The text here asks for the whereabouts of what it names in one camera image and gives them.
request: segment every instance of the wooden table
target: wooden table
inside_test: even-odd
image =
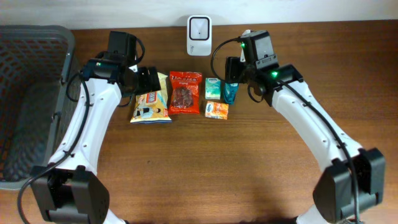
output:
[[[215,26],[213,47],[246,29],[267,29],[281,65],[294,64],[317,100],[353,139],[386,157],[384,201],[361,216],[368,223],[398,220],[398,21]],[[146,47],[141,65],[160,72],[194,71],[211,77],[210,57],[186,51],[185,27],[116,29]],[[105,50],[109,30],[74,30],[81,64]],[[238,44],[220,50],[219,73]],[[237,223],[295,217],[313,204],[321,172],[286,120],[252,102],[242,85],[226,121],[172,116],[171,124],[130,124],[132,110],[111,118],[98,177],[111,209],[130,222]],[[20,223],[17,192],[0,191],[0,222]],[[25,213],[42,223],[28,190]]]

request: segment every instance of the green light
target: green light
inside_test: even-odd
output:
[[[278,76],[278,72],[277,71],[273,71],[273,72],[271,72],[271,76],[273,77],[273,78],[276,78],[277,76]]]

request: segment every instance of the red bag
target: red bag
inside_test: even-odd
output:
[[[170,72],[173,86],[169,114],[200,114],[199,111],[199,72]]]

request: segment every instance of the plastic bin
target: plastic bin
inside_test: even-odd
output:
[[[65,97],[74,49],[64,27],[0,26],[0,189],[19,189],[60,144],[76,107]]]

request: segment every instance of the white wall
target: white wall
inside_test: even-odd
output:
[[[1,25],[184,26],[192,14],[214,25],[398,19],[398,0],[0,0]]]

